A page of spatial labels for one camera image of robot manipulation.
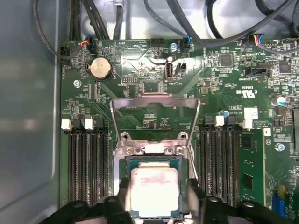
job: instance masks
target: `blue capacitor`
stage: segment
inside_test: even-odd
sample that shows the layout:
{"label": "blue capacitor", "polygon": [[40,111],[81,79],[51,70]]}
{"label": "blue capacitor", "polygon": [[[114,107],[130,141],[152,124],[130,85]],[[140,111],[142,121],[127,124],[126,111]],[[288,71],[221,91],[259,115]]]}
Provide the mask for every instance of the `blue capacitor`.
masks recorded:
{"label": "blue capacitor", "polygon": [[222,115],[224,118],[226,118],[227,116],[229,116],[229,112],[228,111],[220,111],[219,115]]}

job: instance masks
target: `motherboard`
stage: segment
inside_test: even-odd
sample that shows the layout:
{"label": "motherboard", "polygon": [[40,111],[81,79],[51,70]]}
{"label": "motherboard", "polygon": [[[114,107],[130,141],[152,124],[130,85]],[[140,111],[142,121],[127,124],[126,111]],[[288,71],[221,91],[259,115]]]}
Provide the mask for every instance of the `motherboard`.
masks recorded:
{"label": "motherboard", "polygon": [[[263,45],[287,50],[298,40]],[[92,206],[129,177],[141,186],[131,189],[132,217],[180,218],[188,214],[186,179],[195,177],[232,206],[252,200],[299,216],[298,53],[275,55],[242,40],[214,49],[185,39],[104,40],[84,46],[61,77],[61,206]],[[139,200],[169,209],[151,214]]]}

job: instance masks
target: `gray metal panel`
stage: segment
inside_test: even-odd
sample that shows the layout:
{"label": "gray metal panel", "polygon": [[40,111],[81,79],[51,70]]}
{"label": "gray metal panel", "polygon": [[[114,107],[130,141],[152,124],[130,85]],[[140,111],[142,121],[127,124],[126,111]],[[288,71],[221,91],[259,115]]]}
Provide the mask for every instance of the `gray metal panel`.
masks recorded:
{"label": "gray metal panel", "polygon": [[[205,0],[178,0],[189,22],[201,38],[213,38],[213,34],[208,27],[206,20]],[[265,0],[273,9],[276,9],[285,0]],[[101,15],[108,24],[108,33],[113,36],[115,27],[116,8],[112,0],[94,0]],[[149,0],[149,5],[163,19],[180,27],[175,17],[172,15],[166,0]],[[289,6],[283,14],[292,17],[293,4]],[[126,15],[130,11],[131,34],[127,35],[132,39],[149,39],[152,37],[179,38],[179,36],[167,28],[157,23],[146,11],[143,0],[125,0],[124,23],[122,26],[121,38],[126,37]],[[214,22],[219,32],[224,37],[238,34],[249,27],[255,25],[265,16],[258,10],[253,0],[218,0],[213,8]],[[84,35],[93,34],[93,28],[87,18],[85,9],[82,10],[82,32]],[[267,26],[259,31],[265,33],[265,37],[288,36],[287,28],[277,22],[271,21]]]}
{"label": "gray metal panel", "polygon": [[[58,30],[59,37],[66,38],[65,2],[40,1],[41,22],[53,45]],[[59,99],[54,93],[59,90],[59,71],[41,44],[31,14],[32,1],[5,1],[0,9],[0,222],[4,224],[37,223],[58,206],[55,103]]]}

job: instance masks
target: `ram slot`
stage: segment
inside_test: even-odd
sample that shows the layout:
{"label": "ram slot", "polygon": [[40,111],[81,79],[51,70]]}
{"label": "ram slot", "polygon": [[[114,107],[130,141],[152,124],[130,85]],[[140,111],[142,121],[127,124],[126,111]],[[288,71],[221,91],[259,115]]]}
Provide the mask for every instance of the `ram slot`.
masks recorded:
{"label": "ram slot", "polygon": [[206,155],[205,155],[205,132],[200,132],[200,178],[199,178],[199,186],[201,189],[206,192]]}
{"label": "ram slot", "polygon": [[233,132],[227,130],[226,140],[226,166],[228,184],[228,204],[234,206],[234,170],[233,170]]}
{"label": "ram slot", "polygon": [[69,133],[69,160],[68,160],[68,182],[69,182],[69,189],[68,189],[68,201],[75,201],[76,195],[76,153],[75,153],[75,144],[76,138],[75,135]]}
{"label": "ram slot", "polygon": [[212,171],[212,176],[211,176],[211,182],[212,182],[212,195],[217,195],[217,175],[216,175],[216,132],[211,131],[211,171]]}
{"label": "ram slot", "polygon": [[107,134],[104,132],[100,135],[100,161],[99,161],[99,170],[100,170],[100,179],[101,179],[101,191],[99,193],[100,197],[108,196],[109,192],[109,154],[108,154],[108,142]]}
{"label": "ram slot", "polygon": [[232,136],[232,166],[233,166],[233,185],[234,185],[234,199],[233,199],[233,205],[236,206],[239,202],[239,152],[240,152],[240,133],[238,131],[233,132]]}
{"label": "ram slot", "polygon": [[216,144],[216,177],[217,177],[217,195],[219,197],[222,197],[223,193],[223,175],[222,175],[222,130],[217,129],[216,130],[216,139],[215,139],[215,144]]}
{"label": "ram slot", "polygon": [[82,133],[76,135],[76,200],[82,200],[83,192],[83,164],[82,164],[82,151],[83,151]]}
{"label": "ram slot", "polygon": [[90,147],[90,160],[89,160],[89,169],[90,169],[90,206],[93,206],[96,204],[96,181],[97,181],[97,174],[96,170],[94,169],[94,160],[96,160],[97,157],[97,151],[98,151],[98,134],[94,133],[92,134],[92,146]]}
{"label": "ram slot", "polygon": [[86,187],[86,193],[85,193],[85,201],[90,205],[90,152],[92,149],[92,134],[88,133],[86,135],[86,154],[85,154],[85,187]]}
{"label": "ram slot", "polygon": [[228,201],[228,182],[227,182],[227,132],[222,131],[222,186],[223,186],[223,191],[222,191],[222,198],[224,201]]}
{"label": "ram slot", "polygon": [[209,130],[205,131],[205,169],[206,169],[206,193],[212,194],[212,164],[211,164],[211,133]]}
{"label": "ram slot", "polygon": [[86,156],[87,156],[87,149],[88,149],[88,139],[87,139],[88,134],[83,134],[82,135],[82,189],[81,189],[81,194],[82,194],[82,200],[83,201],[87,201],[87,184],[86,184],[86,180],[87,180],[87,160],[86,160]]}

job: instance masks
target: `black cable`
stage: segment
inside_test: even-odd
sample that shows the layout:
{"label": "black cable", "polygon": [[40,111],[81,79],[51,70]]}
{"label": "black cable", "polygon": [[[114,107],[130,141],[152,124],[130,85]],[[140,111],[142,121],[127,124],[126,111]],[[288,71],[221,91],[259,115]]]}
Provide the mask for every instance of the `black cable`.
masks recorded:
{"label": "black cable", "polygon": [[75,0],[70,1],[70,31],[69,40],[74,40]]}
{"label": "black cable", "polygon": [[299,0],[296,1],[296,4],[294,6],[294,11],[293,11],[293,17],[292,17],[292,27],[297,37],[299,37],[299,31],[297,29],[298,9],[299,9]]}
{"label": "black cable", "polygon": [[94,29],[94,32],[95,32],[95,35],[97,36],[97,38],[99,40],[103,39],[103,36],[102,36],[102,33],[101,33],[101,30],[98,26],[98,23],[97,21],[95,20],[95,17],[93,15],[93,12],[91,11],[90,9],[90,6],[88,4],[88,1],[87,0],[82,0],[83,1],[83,6],[88,14],[88,18],[90,19],[90,23]]}
{"label": "black cable", "polygon": [[213,33],[213,35],[215,36],[215,38],[217,39],[222,39],[223,37],[221,36],[221,34],[218,32],[215,23],[214,23],[214,19],[213,19],[213,5],[216,2],[216,0],[207,0],[206,1],[206,10],[207,10],[207,22],[209,24],[209,27]]}
{"label": "black cable", "polygon": [[239,39],[241,39],[241,38],[243,38],[247,35],[250,35],[250,34],[256,32],[257,30],[259,30],[262,27],[264,27],[265,25],[267,25],[271,20],[273,20],[273,18],[275,18],[275,16],[277,16],[283,10],[285,10],[292,2],[294,2],[294,0],[286,0],[271,15],[267,16],[266,18],[261,20],[256,25],[250,27],[249,29],[247,29],[247,30],[245,30],[245,31],[243,31],[243,32],[241,32],[237,35],[231,36],[229,38],[221,39],[221,40],[202,40],[200,37],[198,37],[198,35],[196,34],[194,29],[190,25],[190,23],[187,20],[182,8],[180,7],[178,1],[177,0],[167,0],[167,3],[169,5],[172,13],[176,17],[176,19],[180,23],[180,25],[188,33],[188,35],[194,41],[196,41],[197,43],[199,43],[203,47],[207,47],[207,48],[214,48],[214,47],[223,46],[223,45],[226,45],[226,44],[231,43],[233,41],[239,40]]}
{"label": "black cable", "polygon": [[57,53],[52,47],[51,45],[49,44],[44,32],[43,32],[43,29],[42,29],[42,26],[41,26],[41,22],[39,20],[39,17],[38,17],[38,1],[39,0],[33,0],[33,4],[32,4],[32,12],[33,12],[33,18],[34,18],[34,23],[36,24],[36,28],[37,28],[37,32],[41,38],[41,40],[43,41],[43,43],[46,45],[46,48],[54,55],[56,55],[59,59],[61,60],[65,60],[65,61],[68,61],[70,59],[72,59],[74,56],[77,55],[77,53],[80,52],[80,50],[82,49],[81,46],[78,46],[78,48],[76,48],[69,56],[63,56],[59,53]]}
{"label": "black cable", "polygon": [[116,24],[113,33],[114,40],[119,40],[121,38],[122,21],[123,21],[123,8],[122,6],[116,6]]}
{"label": "black cable", "polygon": [[74,4],[74,36],[77,41],[81,40],[81,0],[75,0]]}
{"label": "black cable", "polygon": [[166,22],[165,20],[163,20],[149,5],[149,0],[143,0],[144,2],[144,6],[146,8],[146,10],[148,11],[148,13],[150,14],[150,16],[156,20],[158,23],[160,23],[161,25],[167,27],[168,29],[170,29],[171,31],[175,32],[176,34],[186,38],[187,34],[184,34],[182,31],[178,30],[177,28],[173,27],[171,24],[169,24],[168,22]]}
{"label": "black cable", "polygon": [[[269,6],[267,6],[267,4],[264,2],[264,0],[255,0],[256,2],[256,6],[257,8],[261,11],[261,13],[263,13],[265,16],[270,15],[271,13],[274,12],[274,10],[272,8],[270,8]],[[274,20],[281,22],[283,24],[285,24],[285,26],[288,27],[290,34],[292,36],[294,36],[295,32],[294,29],[292,28],[292,21],[289,20],[286,16],[284,15],[277,15]]]}
{"label": "black cable", "polygon": [[292,49],[292,50],[272,50],[272,49],[270,49],[270,48],[267,48],[267,47],[265,47],[265,46],[263,46],[263,45],[258,45],[258,47],[260,48],[260,49],[263,49],[263,50],[265,50],[265,51],[268,51],[268,52],[270,52],[270,53],[273,53],[273,54],[291,54],[291,53],[295,53],[295,52],[297,52],[297,51],[299,51],[299,48],[294,48],[294,49]]}
{"label": "black cable", "polygon": [[99,28],[100,28],[100,31],[102,33],[102,36],[104,37],[104,40],[110,40],[109,38],[109,34],[106,30],[106,27],[105,27],[105,24],[103,22],[103,19],[97,9],[97,7],[95,6],[93,0],[88,0],[88,3],[89,3],[89,6],[90,6],[90,9],[92,11],[92,14],[96,20],[96,22],[98,23],[99,25]]}

